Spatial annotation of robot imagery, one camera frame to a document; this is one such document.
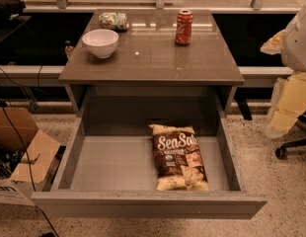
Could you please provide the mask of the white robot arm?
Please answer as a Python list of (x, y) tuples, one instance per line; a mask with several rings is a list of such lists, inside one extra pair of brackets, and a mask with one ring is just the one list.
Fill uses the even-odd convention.
[(293, 70), (287, 79), (278, 78), (273, 86), (265, 134), (282, 137), (306, 112), (306, 3), (286, 28), (261, 47), (261, 52), (281, 56)]

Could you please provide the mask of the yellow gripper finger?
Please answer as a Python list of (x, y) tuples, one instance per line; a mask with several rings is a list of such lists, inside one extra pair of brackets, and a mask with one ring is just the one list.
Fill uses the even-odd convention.
[(270, 138), (285, 135), (306, 112), (306, 72), (294, 73), (274, 84), (265, 134)]

